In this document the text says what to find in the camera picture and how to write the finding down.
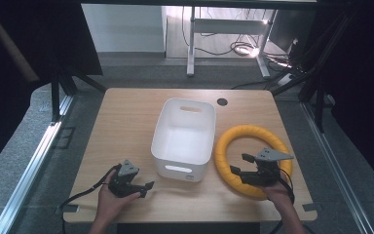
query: yellow ring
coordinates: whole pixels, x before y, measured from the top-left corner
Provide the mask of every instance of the yellow ring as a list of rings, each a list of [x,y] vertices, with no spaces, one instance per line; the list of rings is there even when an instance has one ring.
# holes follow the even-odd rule
[[[230,170],[230,164],[226,159],[227,146],[237,137],[258,137],[266,141],[272,148],[282,153],[289,153],[285,144],[270,131],[254,126],[254,125],[239,125],[227,130],[217,141],[214,150],[214,160],[218,172],[220,172],[223,179],[233,188],[239,192],[260,199],[266,199],[266,194],[257,187],[249,184],[243,184],[242,180],[238,175],[232,174]],[[292,173],[292,162],[291,160],[281,160],[279,167],[287,172],[290,176]]]

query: human hand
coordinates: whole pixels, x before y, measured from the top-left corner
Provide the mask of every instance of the human hand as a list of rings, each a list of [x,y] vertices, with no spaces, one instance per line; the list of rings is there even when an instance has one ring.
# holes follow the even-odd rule
[[[123,207],[129,202],[139,198],[141,193],[136,192],[124,198],[116,197],[109,189],[108,183],[111,180],[112,175],[116,173],[113,170],[101,189],[98,192],[98,207],[96,210],[95,220],[93,221],[93,226],[90,231],[91,234],[104,233],[108,225],[118,216]]]
[[[286,175],[283,172],[280,172],[280,177],[286,181]],[[283,203],[287,204],[289,202],[291,204],[287,189],[278,181],[271,186],[258,186],[258,188],[260,188],[275,205]]]
[[[286,175],[280,172],[280,177],[286,181]],[[271,186],[257,186],[264,193],[270,201],[275,204],[276,210],[280,213],[281,220],[283,222],[284,233],[288,234],[304,234],[302,222],[299,219],[296,210],[293,207],[292,201],[289,197],[289,193],[283,184],[276,182]]]

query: wire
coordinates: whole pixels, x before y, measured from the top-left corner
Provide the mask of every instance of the wire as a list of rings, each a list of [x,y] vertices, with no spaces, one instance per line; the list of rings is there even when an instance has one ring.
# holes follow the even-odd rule
[[[295,197],[294,197],[294,193],[293,193],[293,182],[292,182],[292,180],[291,180],[291,177],[290,177],[290,175],[287,173],[287,172],[285,172],[283,169],[280,169],[282,172],[284,172],[284,174],[287,176],[287,178],[289,179],[289,182],[290,182],[290,186],[289,186],[289,184],[283,179],[283,178],[281,178],[280,176],[278,177],[278,182],[279,183],[281,183],[281,185],[283,185],[284,186],[284,188],[287,190],[287,194],[288,194],[288,196],[289,196],[289,198],[290,198],[290,201],[291,201],[291,204],[294,204],[294,199],[295,199]],[[272,230],[272,231],[270,231],[269,233],[270,234],[275,234],[275,233],[277,233],[278,231],[279,231],[279,229],[281,228],[283,226],[283,221],[281,220],[281,221],[279,221],[279,223],[276,225],[276,227]]]
[[[65,219],[63,219],[63,215],[62,215],[63,207],[66,206],[67,204],[69,204],[70,202],[74,201],[75,199],[78,199],[80,197],[83,197],[87,194],[90,194],[90,193],[94,192],[94,190],[96,190],[101,184],[106,184],[106,183],[104,183],[104,181],[106,180],[108,175],[112,171],[114,171],[115,169],[117,169],[117,166],[114,166],[110,170],[108,170],[108,172],[96,184],[94,184],[93,187],[91,187],[90,189],[88,189],[84,192],[78,193],[78,194],[68,198],[66,201],[64,201],[62,204],[60,204],[59,206],[56,207],[56,213],[60,212],[60,217],[61,217],[61,221],[62,221],[62,233],[63,234],[66,233],[65,232]]]
[[[212,15],[209,13],[209,9],[207,9],[207,13],[210,15],[210,17],[212,18]],[[183,39],[184,39],[184,43],[187,45],[187,46],[190,46],[189,43],[187,42],[187,39],[186,39],[186,35],[185,35],[185,31],[184,31],[184,6],[182,8],[182,12],[181,12],[181,18],[182,18],[182,21],[181,21],[181,31],[182,31],[182,34],[183,34]],[[217,33],[210,33],[210,34],[206,34],[206,35],[203,35],[201,33],[202,36],[204,37],[208,37],[208,36],[213,36],[213,35],[217,35]],[[204,50],[202,48],[194,48],[195,50],[198,50],[198,51],[202,51],[202,52],[205,52],[205,53],[208,53],[210,55],[213,55],[213,56],[223,56],[223,55],[227,55],[231,52],[235,52],[237,55],[239,56],[242,56],[242,57],[245,57],[245,56],[248,56],[248,54],[245,54],[245,53],[240,53],[238,52],[238,50],[236,50],[237,48],[249,48],[251,50],[255,49],[255,47],[257,48],[258,47],[258,41],[259,41],[259,38],[260,36],[257,35],[257,40],[254,39],[253,36],[249,35],[250,38],[254,41],[255,45],[256,46],[253,46],[250,43],[246,43],[246,42],[242,42],[241,40],[243,39],[243,35],[239,35],[238,38],[236,39],[235,42],[231,43],[230,44],[230,50],[229,51],[226,51],[226,52],[222,52],[222,53],[213,53],[213,52],[209,52],[207,50]]]
[[[289,179],[289,182],[290,182],[290,187],[291,187],[291,190],[292,190],[292,193],[293,193],[293,181],[291,180],[291,177],[290,175],[283,169],[280,169],[282,172],[284,172],[287,176],[287,178]],[[312,228],[310,228],[309,226],[303,224],[303,227],[308,230],[310,233],[312,234],[315,234],[315,232],[312,230]]]
[[[281,72],[281,71],[282,71],[282,69],[278,70],[278,69],[272,67],[272,63],[274,63],[274,64],[278,64],[278,63],[275,62],[275,61],[269,60],[268,63],[267,63],[267,66],[268,66],[271,70],[273,70],[273,71],[277,71],[277,72]]]
[[[237,86],[231,88],[231,90],[235,90],[238,87],[244,87],[244,86],[250,86],[250,85],[260,85],[260,84],[265,84],[265,83],[268,83],[268,82],[270,82],[270,80],[245,83],[245,84],[237,85]]]
[[[265,11],[263,12],[262,20],[263,20],[263,18],[264,18],[265,15],[266,15],[266,9],[265,9]]]
[[[202,7],[199,8],[200,9],[200,18],[202,17]],[[210,13],[210,9],[209,7],[207,7],[207,14],[210,16],[211,19],[213,19],[211,13]],[[214,36],[214,35],[217,35],[217,33],[209,33],[209,34],[202,34],[200,33],[200,35],[202,37],[208,37],[208,36]]]
[[[271,57],[279,57],[279,56],[282,56],[282,57],[289,57],[289,55],[287,54],[270,54],[270,53],[264,53],[266,56],[271,56]]]
[[[275,84],[276,80],[283,77],[284,74],[289,73],[294,69],[294,68],[289,68],[288,66],[289,64],[280,73],[278,73],[274,78],[270,79],[269,84],[267,84],[263,90],[270,90],[272,87],[274,87],[277,84],[277,83]]]
[[[236,14],[236,16],[235,16],[235,20],[237,20],[238,19],[238,17],[239,17],[239,15],[241,14],[243,12],[243,8]]]

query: gray floor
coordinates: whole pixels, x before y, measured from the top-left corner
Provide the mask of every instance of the gray floor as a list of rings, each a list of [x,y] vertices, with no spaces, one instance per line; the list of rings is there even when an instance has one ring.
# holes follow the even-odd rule
[[[101,58],[104,76],[94,79],[106,87],[176,89],[231,89],[239,84],[263,81],[254,61],[201,59],[193,78],[186,76],[185,62],[185,59]],[[79,92],[73,108],[11,233],[61,232],[60,217],[54,210],[69,196],[103,98],[103,94],[93,87],[74,80]],[[245,88],[263,89],[265,86],[263,83]],[[316,233],[360,233],[297,100],[299,90],[300,87],[295,87],[276,96],[276,102],[318,210],[318,219],[306,225]],[[45,86],[33,94],[24,120],[0,155],[0,214],[49,125],[50,93],[50,87]],[[325,135],[374,229],[374,172],[337,126],[330,109],[325,109],[323,120]],[[262,223],[262,233],[269,233],[275,225],[275,222]],[[89,224],[67,224],[66,231],[85,233],[89,227]]]

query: black curtain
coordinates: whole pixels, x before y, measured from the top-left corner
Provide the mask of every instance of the black curtain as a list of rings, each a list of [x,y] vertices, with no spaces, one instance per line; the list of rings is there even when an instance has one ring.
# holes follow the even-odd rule
[[[32,92],[67,66],[102,74],[81,4],[0,0],[0,152]]]
[[[333,116],[374,170],[374,1],[363,1],[323,73]]]

